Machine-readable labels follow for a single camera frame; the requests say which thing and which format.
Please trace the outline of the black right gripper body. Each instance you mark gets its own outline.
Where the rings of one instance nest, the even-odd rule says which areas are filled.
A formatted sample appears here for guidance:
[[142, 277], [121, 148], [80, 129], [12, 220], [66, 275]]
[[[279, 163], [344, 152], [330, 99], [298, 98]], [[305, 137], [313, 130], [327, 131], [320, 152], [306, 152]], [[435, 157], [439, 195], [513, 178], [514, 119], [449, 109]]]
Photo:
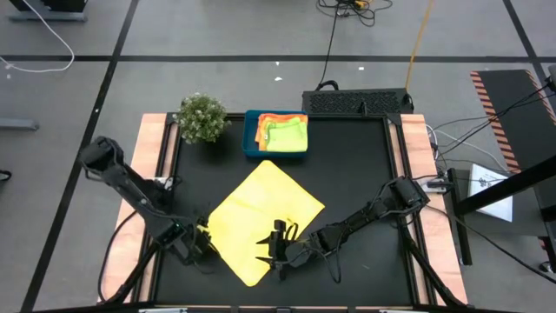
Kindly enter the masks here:
[[287, 226], [283, 220], [274, 221], [275, 229], [268, 237], [268, 263], [276, 271], [280, 281], [284, 281], [290, 269], [300, 268], [314, 258], [314, 235], [307, 238], [291, 239], [290, 233], [296, 235], [299, 225]]

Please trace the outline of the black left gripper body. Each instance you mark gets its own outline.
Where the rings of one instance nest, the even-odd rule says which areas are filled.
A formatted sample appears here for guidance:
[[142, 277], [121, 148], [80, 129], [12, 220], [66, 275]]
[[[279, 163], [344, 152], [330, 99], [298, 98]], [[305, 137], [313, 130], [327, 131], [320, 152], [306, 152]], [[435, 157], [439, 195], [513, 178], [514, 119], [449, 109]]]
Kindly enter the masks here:
[[196, 226], [191, 224], [186, 226], [180, 225], [176, 239], [171, 244], [171, 253], [183, 265], [193, 265], [208, 252], [208, 242], [210, 241], [206, 241], [200, 236]]

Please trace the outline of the yellow microfiber towel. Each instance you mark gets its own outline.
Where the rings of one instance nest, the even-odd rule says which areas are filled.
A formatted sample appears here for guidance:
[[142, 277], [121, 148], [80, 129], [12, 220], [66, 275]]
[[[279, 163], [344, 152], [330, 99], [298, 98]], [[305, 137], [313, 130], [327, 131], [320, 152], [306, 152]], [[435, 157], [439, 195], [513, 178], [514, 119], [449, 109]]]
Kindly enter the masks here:
[[275, 229], [274, 221], [305, 230], [325, 205], [277, 165], [261, 162], [208, 217], [210, 242], [225, 264], [248, 287], [270, 270], [261, 261], [268, 248], [259, 242]]

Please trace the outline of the orange microfiber towel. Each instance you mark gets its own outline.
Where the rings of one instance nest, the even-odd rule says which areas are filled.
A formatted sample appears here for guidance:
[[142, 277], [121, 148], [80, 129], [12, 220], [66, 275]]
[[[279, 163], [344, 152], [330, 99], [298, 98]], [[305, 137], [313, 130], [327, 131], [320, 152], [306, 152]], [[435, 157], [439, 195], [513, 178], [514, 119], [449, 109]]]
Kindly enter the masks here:
[[308, 122], [308, 116], [305, 114], [262, 113], [258, 117], [258, 126], [261, 127], [265, 122], [287, 122], [296, 118], [299, 119], [301, 122]]
[[261, 127], [258, 126], [256, 134], [255, 134], [255, 142], [258, 144], [258, 149], [259, 151], [266, 151], [266, 131], [268, 129], [268, 126], [272, 123], [292, 123], [293, 121], [295, 122], [300, 122], [299, 119], [292, 119], [289, 120], [287, 122], [265, 122]]

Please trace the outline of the green microfiber towel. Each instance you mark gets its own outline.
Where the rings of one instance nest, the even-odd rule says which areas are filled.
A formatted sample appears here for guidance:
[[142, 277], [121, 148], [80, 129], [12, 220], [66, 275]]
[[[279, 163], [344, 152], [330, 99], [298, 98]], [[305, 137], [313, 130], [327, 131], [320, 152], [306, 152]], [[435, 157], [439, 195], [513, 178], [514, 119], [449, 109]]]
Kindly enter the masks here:
[[305, 152], [308, 149], [308, 124], [272, 123], [266, 131], [266, 151]]

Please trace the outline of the black diagonal brace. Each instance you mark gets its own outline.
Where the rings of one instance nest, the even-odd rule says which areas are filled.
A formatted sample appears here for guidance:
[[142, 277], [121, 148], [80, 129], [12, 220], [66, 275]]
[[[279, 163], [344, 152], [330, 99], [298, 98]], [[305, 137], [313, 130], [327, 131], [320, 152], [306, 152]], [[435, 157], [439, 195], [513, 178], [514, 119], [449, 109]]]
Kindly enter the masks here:
[[97, 295], [99, 298], [98, 304], [105, 304], [105, 303], [123, 303], [124, 300], [127, 298], [127, 296], [129, 295], [129, 293], [135, 288], [135, 286], [137, 285], [137, 283], [139, 282], [139, 279], [142, 277], [142, 273], [144, 272], [144, 270], [146, 269], [147, 265], [149, 264], [151, 258], [155, 255], [156, 252], [159, 252], [162, 247], [158, 244], [158, 243], [152, 243], [149, 248], [147, 249], [147, 251], [142, 254], [139, 258], [139, 261], [137, 263], [137, 265], [134, 267], [134, 269], [130, 272], [129, 276], [126, 278], [126, 280], [120, 285], [120, 287], [118, 288], [118, 290], [114, 293], [113, 296], [109, 297], [108, 299], [105, 298], [105, 296], [103, 295], [103, 287], [102, 287], [102, 283], [103, 283], [103, 278], [104, 278], [104, 273], [105, 273], [105, 269], [106, 269], [106, 265], [108, 262], [108, 257], [109, 257], [109, 253], [111, 251], [113, 242], [116, 239], [116, 236], [119, 234], [120, 230], [122, 229], [122, 227], [134, 216], [136, 215], [135, 212], [131, 213], [129, 216], [127, 216], [117, 227], [115, 232], [113, 233], [113, 235], [111, 236], [110, 240], [109, 240], [109, 244], [106, 248], [104, 257], [103, 257], [103, 263], [101, 266], [101, 270], [99, 273], [99, 277], [97, 280]]
[[438, 293], [447, 307], [466, 308], [467, 305], [460, 301], [440, 279], [440, 276], [429, 263], [425, 254], [413, 240], [408, 227], [405, 224], [405, 220], [406, 217], [404, 215], [397, 218], [401, 239], [404, 243], [404, 248], [412, 255], [417, 264], [421, 267], [424, 277], [430, 282], [432, 288]]

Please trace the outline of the blue plastic bin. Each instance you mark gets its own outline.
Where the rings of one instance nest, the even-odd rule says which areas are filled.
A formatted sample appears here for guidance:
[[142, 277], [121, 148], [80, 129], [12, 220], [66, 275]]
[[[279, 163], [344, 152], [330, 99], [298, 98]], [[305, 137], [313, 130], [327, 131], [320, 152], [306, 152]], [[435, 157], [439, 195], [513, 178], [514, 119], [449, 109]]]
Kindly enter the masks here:
[[259, 151], [258, 144], [255, 142], [255, 134], [258, 128], [258, 117], [262, 113], [275, 113], [275, 114], [305, 114], [303, 111], [284, 111], [284, 110], [248, 110], [244, 116], [244, 128], [242, 149], [247, 157], [304, 157], [305, 152], [269, 152]]

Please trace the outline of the small potted green plant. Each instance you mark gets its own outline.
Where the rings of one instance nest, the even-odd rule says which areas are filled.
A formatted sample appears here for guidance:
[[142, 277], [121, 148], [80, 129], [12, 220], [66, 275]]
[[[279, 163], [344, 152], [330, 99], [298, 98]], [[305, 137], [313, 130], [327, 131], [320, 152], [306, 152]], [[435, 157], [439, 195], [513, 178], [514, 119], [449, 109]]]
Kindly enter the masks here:
[[215, 143], [231, 124], [222, 103], [201, 93], [185, 97], [172, 118], [178, 126], [180, 137], [188, 144]]

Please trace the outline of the grey furniture foot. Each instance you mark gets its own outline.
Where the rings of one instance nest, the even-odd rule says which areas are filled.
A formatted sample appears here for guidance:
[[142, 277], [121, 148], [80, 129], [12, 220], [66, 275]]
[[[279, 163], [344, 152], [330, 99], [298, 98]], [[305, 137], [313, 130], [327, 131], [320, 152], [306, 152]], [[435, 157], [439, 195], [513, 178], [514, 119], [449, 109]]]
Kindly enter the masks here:
[[36, 131], [39, 124], [32, 119], [0, 117], [0, 129]]

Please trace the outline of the white paper sheet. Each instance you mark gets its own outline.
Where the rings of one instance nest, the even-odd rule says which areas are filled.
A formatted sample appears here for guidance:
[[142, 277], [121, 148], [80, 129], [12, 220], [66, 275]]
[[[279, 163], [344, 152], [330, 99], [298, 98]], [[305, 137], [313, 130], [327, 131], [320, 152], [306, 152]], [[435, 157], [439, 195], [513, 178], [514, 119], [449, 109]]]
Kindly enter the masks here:
[[[467, 195], [474, 196], [506, 179], [507, 176], [505, 175], [473, 163], [468, 179]], [[509, 196], [498, 202], [491, 203], [478, 209], [478, 212], [511, 223], [513, 221], [513, 197]]]

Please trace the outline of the black metal beam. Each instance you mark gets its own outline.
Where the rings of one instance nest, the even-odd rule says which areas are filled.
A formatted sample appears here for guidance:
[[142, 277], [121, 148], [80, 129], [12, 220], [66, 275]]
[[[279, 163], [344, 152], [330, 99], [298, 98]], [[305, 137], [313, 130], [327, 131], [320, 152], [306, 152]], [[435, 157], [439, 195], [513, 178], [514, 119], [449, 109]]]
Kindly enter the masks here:
[[533, 187], [553, 176], [556, 176], [556, 155], [456, 203], [454, 211], [458, 215], [471, 213]]

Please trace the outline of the black mat with striped edges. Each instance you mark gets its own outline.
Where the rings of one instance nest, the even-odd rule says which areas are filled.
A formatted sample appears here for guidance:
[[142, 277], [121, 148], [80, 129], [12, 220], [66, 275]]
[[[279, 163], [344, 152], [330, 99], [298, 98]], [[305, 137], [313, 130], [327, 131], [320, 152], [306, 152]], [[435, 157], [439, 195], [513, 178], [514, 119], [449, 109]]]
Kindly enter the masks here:
[[529, 70], [470, 73], [507, 168], [518, 173], [556, 157], [556, 93]]

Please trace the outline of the grey furniture base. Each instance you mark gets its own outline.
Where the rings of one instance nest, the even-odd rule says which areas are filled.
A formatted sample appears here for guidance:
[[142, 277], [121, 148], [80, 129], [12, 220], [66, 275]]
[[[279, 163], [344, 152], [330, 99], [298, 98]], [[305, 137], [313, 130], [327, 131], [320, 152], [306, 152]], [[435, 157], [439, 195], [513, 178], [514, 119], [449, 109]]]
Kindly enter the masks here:
[[8, 0], [16, 9], [11, 21], [86, 22], [89, 0]]

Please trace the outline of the black aluminium table frame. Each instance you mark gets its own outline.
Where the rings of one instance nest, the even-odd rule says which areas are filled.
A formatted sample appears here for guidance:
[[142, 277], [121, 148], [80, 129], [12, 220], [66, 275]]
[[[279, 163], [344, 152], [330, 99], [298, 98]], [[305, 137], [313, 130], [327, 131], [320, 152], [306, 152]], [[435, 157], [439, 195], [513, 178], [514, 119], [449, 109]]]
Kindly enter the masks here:
[[[207, 216], [259, 164], [243, 152], [243, 117], [235, 115], [231, 121], [214, 144], [188, 145], [163, 135], [171, 172], [180, 180], [174, 194], [176, 214]], [[302, 235], [355, 213], [395, 175], [383, 118], [310, 117], [307, 154], [279, 158], [276, 164], [324, 206]], [[164, 254], [156, 269], [153, 298], [160, 304], [186, 306], [354, 309], [408, 306], [417, 296], [395, 221], [385, 218], [350, 236], [339, 256], [315, 259], [291, 270], [284, 280], [268, 273], [253, 287], [218, 257], [196, 268]]]

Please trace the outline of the black stand post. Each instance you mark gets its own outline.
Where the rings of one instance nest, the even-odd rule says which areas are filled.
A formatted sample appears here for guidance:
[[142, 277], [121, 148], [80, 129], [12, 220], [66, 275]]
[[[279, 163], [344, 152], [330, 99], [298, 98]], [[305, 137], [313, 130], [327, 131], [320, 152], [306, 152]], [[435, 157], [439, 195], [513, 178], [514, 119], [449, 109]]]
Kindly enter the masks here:
[[459, 204], [462, 200], [467, 198], [468, 182], [465, 179], [465, 171], [450, 168], [447, 170], [448, 180], [452, 183], [453, 187], [449, 192], [452, 204], [452, 212], [456, 217], [456, 233], [460, 246], [460, 262], [465, 266], [473, 264], [470, 245], [468, 241], [467, 228], [460, 222], [464, 222], [465, 218], [460, 213]]

